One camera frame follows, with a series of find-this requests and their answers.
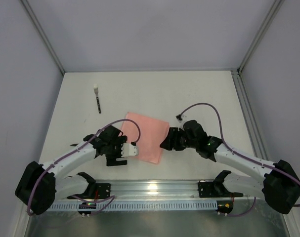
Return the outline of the pink cloth napkin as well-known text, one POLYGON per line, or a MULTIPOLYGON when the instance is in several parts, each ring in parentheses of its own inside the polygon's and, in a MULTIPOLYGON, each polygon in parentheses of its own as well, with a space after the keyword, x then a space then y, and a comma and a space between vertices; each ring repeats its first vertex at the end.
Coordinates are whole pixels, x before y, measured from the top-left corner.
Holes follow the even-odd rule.
POLYGON ((168 134, 169 123, 132 112, 127 113, 126 119, 134 121, 140 128, 137 129, 136 125, 129 121, 124 121, 121 127, 121 131, 128 137, 130 143, 140 136, 136 143, 139 149, 136 157, 141 161, 159 164, 163 153, 160 144, 168 134))

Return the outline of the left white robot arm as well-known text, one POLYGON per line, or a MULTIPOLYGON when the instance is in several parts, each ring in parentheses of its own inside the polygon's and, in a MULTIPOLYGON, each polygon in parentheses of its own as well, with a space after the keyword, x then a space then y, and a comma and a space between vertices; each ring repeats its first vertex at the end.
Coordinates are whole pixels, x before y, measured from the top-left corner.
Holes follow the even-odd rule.
POLYGON ((54 201, 64 198, 92 199, 98 190, 93 177, 85 172, 70 172, 98 156, 106 157, 107 166, 126 165, 126 157, 138 154, 135 143, 128 143, 122 131, 109 126, 98 136, 87 135, 61 158, 39 164, 29 163, 17 185, 15 195, 30 210, 41 215, 54 201))

